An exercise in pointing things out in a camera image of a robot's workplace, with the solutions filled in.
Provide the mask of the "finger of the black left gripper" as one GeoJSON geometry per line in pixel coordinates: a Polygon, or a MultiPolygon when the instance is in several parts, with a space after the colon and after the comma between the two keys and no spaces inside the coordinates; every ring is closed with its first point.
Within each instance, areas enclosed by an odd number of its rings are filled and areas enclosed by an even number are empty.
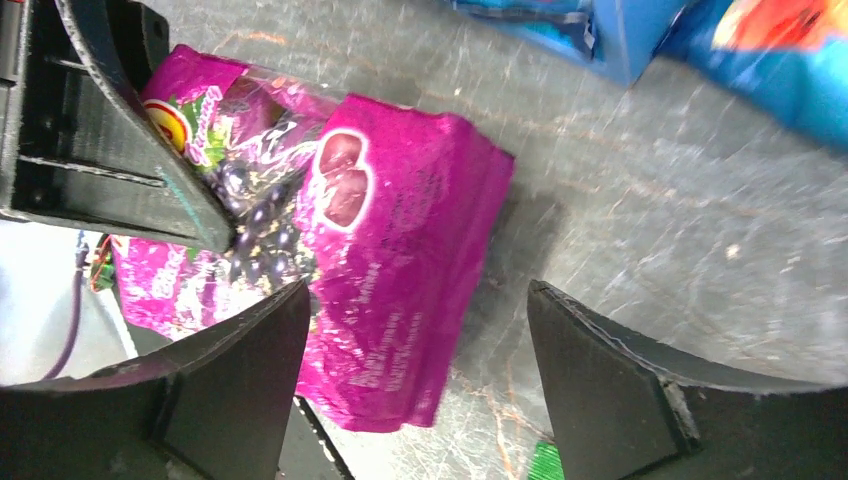
{"type": "Polygon", "coordinates": [[[310,404],[299,396],[293,398],[276,478],[355,479],[310,404]]]}
{"type": "Polygon", "coordinates": [[[233,218],[139,94],[169,52],[138,1],[1,5],[1,216],[227,250],[233,218]]]}

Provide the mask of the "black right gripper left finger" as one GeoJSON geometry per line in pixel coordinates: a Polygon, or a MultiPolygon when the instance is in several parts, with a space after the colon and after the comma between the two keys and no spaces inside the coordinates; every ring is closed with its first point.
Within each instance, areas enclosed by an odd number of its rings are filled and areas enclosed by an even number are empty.
{"type": "Polygon", "coordinates": [[[310,321],[292,284],[147,355],[1,391],[5,479],[272,479],[310,321]]]}

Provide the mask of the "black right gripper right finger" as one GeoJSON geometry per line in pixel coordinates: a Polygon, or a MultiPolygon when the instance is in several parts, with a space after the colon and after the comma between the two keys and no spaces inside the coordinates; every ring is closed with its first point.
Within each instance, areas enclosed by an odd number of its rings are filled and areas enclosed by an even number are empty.
{"type": "Polygon", "coordinates": [[[715,363],[533,280],[527,317],[569,479],[843,479],[847,389],[715,363]]]}

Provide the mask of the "green Fox's candy bag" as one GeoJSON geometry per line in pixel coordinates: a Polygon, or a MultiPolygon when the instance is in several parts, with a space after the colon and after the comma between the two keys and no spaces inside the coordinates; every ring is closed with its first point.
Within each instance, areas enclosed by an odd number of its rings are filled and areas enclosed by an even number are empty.
{"type": "Polygon", "coordinates": [[[550,441],[536,443],[526,479],[565,480],[559,451],[554,443],[550,441]]]}

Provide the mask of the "purple 100 candy bag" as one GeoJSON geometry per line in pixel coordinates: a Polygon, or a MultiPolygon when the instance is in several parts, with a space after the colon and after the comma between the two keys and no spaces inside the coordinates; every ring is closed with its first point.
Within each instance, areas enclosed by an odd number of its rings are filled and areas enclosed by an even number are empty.
{"type": "Polygon", "coordinates": [[[350,431],[432,426],[514,157],[461,116],[185,45],[141,100],[236,231],[222,254],[114,237],[125,319],[180,340],[305,282],[297,394],[350,431]]]}

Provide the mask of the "blue Blendy candy bag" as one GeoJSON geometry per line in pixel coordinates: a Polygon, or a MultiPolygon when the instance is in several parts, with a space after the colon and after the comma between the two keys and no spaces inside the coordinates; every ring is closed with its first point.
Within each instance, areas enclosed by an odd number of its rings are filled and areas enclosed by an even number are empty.
{"type": "Polygon", "coordinates": [[[846,151],[846,2],[697,1],[658,52],[696,68],[783,126],[846,151]]]}

